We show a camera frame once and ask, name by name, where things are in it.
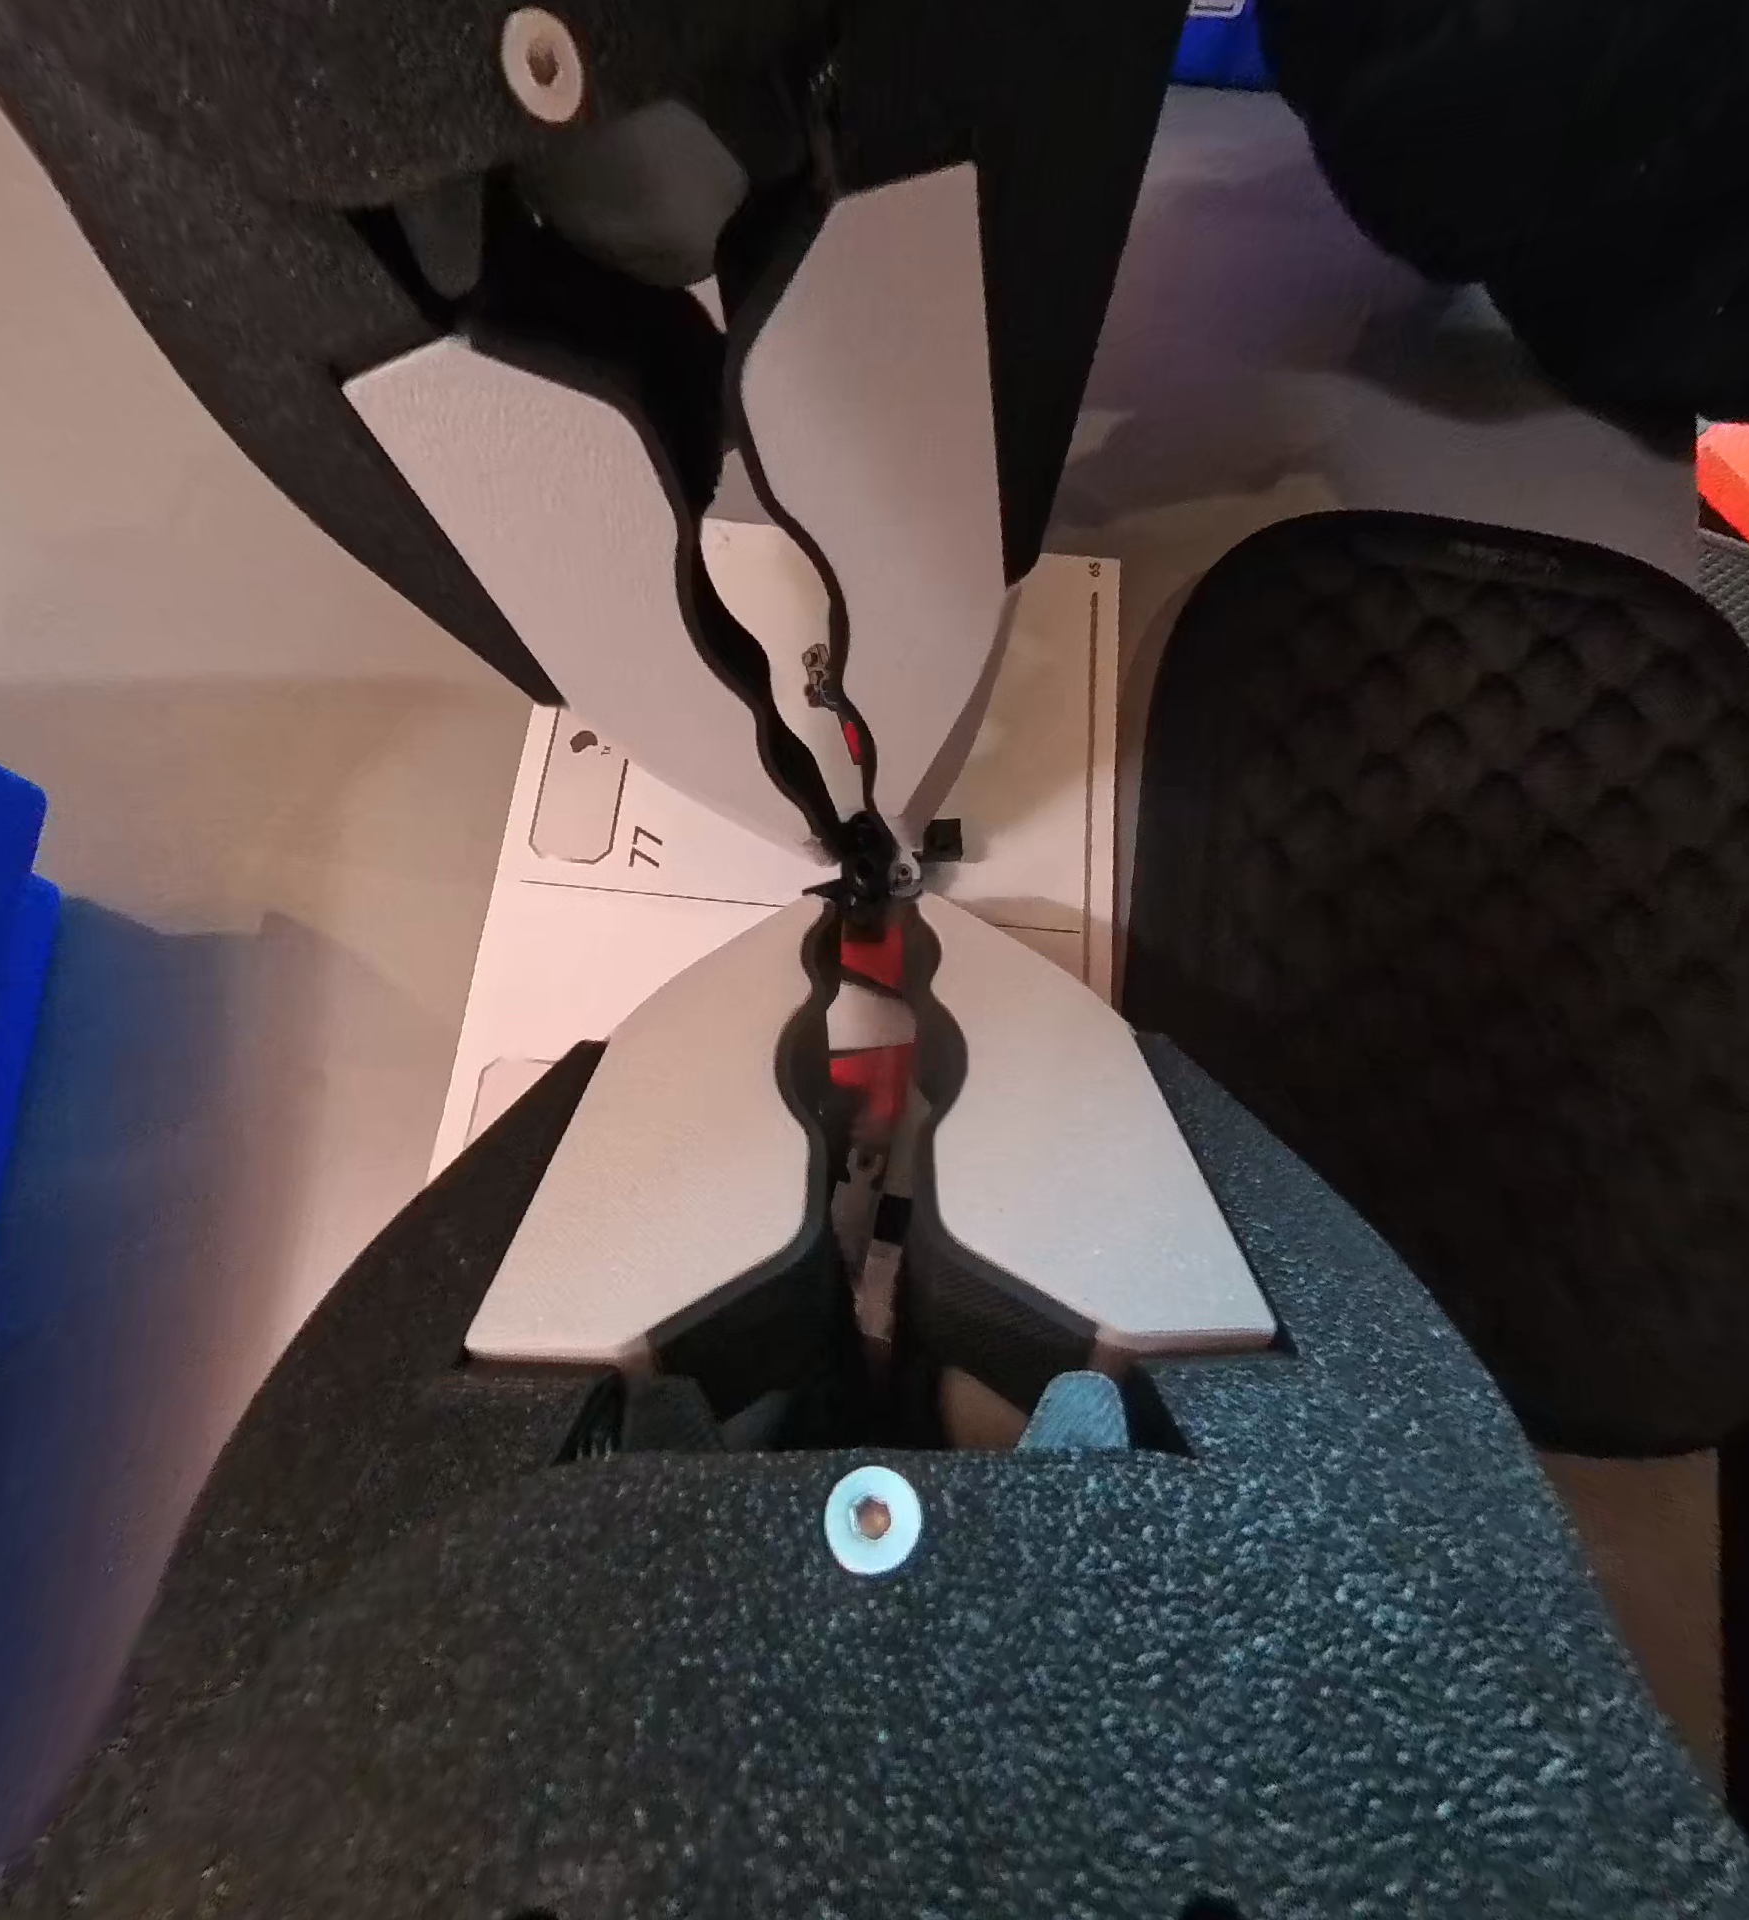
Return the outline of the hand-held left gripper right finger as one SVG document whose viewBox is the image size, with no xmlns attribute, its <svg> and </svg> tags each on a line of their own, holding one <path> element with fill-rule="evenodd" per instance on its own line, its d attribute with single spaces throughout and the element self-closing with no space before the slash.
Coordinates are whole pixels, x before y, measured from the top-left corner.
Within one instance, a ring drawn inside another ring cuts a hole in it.
<svg viewBox="0 0 1749 1920">
<path fill-rule="evenodd" d="M 1270 1349 L 1275 1313 L 1126 1019 L 937 896 L 910 904 L 900 951 L 900 1319 L 928 1358 L 1128 1373 Z"/>
</svg>

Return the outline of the black textured foam pad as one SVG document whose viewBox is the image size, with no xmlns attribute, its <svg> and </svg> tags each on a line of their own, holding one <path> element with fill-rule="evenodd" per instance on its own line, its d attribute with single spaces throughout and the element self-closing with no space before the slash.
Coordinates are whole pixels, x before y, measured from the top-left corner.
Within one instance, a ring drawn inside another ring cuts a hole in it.
<svg viewBox="0 0 1749 1920">
<path fill-rule="evenodd" d="M 1609 547 L 1270 523 L 1142 748 L 1128 1018 L 1406 1261 L 1545 1448 L 1749 1431 L 1749 648 Z"/>
</svg>

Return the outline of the white instruction booklet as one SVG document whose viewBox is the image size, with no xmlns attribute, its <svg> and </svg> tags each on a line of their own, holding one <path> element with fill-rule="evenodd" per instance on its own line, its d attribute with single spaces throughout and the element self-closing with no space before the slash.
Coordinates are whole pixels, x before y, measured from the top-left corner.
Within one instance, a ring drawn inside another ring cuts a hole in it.
<svg viewBox="0 0 1749 1920">
<path fill-rule="evenodd" d="M 937 806 L 929 888 L 1112 1000 L 1123 565 L 1044 553 L 980 734 Z M 820 881 L 565 707 L 534 707 L 430 1174 L 574 1044 Z"/>
</svg>

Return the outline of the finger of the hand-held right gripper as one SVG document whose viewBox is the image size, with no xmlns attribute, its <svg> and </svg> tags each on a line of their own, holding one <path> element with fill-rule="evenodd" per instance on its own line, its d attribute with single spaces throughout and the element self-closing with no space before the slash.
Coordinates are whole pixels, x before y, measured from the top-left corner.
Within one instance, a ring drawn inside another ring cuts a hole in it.
<svg viewBox="0 0 1749 1920">
<path fill-rule="evenodd" d="M 724 264 L 731 401 L 768 515 L 831 597 L 872 808 L 928 826 L 1000 671 L 1008 585 L 980 174 L 798 194 Z"/>
<path fill-rule="evenodd" d="M 626 404 L 457 337 L 342 391 L 565 707 L 686 797 L 838 864 L 838 808 Z"/>
</svg>

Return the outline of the black red toy brick assembly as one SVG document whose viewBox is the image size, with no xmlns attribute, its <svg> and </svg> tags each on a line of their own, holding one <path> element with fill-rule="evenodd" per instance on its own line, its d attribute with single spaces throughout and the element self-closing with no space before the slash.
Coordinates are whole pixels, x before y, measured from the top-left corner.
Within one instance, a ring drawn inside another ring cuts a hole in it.
<svg viewBox="0 0 1749 1920">
<path fill-rule="evenodd" d="M 913 1009 L 902 994 L 895 903 L 848 907 L 838 924 L 838 992 L 829 1009 L 832 1224 L 846 1274 L 891 1277 L 913 1212 L 919 1130 Z"/>
</svg>

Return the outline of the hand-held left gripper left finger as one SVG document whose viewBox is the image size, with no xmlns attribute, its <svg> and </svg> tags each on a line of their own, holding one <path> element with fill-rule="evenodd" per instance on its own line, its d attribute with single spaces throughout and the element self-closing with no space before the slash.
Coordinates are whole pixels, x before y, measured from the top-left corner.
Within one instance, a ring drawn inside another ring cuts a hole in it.
<svg viewBox="0 0 1749 1920">
<path fill-rule="evenodd" d="M 465 1334 L 491 1364 L 636 1365 L 807 1258 L 829 1210 L 809 1080 L 827 904 L 696 958 L 606 1037 Z"/>
</svg>

